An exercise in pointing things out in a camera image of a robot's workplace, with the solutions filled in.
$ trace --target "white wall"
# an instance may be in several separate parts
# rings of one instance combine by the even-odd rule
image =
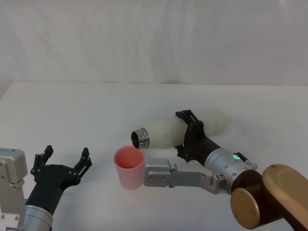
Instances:
[[[308,84],[306,0],[0,0],[0,77]]]

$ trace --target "green led light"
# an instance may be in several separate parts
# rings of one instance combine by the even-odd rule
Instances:
[[[233,158],[237,159],[237,160],[240,160],[240,157],[238,155],[236,155],[236,154],[233,155]]]

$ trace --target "white table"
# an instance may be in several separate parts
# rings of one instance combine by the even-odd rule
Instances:
[[[64,192],[54,214],[55,231],[241,231],[228,195],[200,188],[121,188],[112,157],[130,144],[146,121],[176,111],[218,107],[229,116],[227,131],[213,140],[257,162],[259,171],[287,164],[308,177],[308,87],[143,85],[15,82],[0,100],[0,147],[20,148],[28,170],[34,155],[52,144],[49,164],[74,166],[88,147],[93,166]],[[202,171],[176,150],[147,150],[181,170]],[[33,177],[25,178],[28,197]],[[259,231],[291,231],[279,220]]]

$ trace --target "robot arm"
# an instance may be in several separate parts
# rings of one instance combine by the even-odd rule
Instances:
[[[27,174],[25,154],[21,150],[0,149],[1,230],[50,231],[52,216],[64,190],[78,185],[92,165],[87,148],[73,168],[46,165],[52,153],[49,145],[43,154],[35,156],[31,174],[36,185],[25,202],[22,190]]]
[[[308,231],[308,179],[284,165],[271,165],[259,174],[241,153],[232,154],[210,140],[203,123],[190,111],[176,112],[187,124],[184,144],[176,147],[186,162],[197,160],[204,172],[181,172],[167,159],[149,159],[145,165],[145,186],[201,187],[231,195],[236,220],[254,229],[281,218],[296,231]]]

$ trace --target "plastic cup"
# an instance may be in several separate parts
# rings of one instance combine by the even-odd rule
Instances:
[[[143,183],[144,152],[133,146],[125,146],[116,151],[114,163],[123,188],[134,190]]]

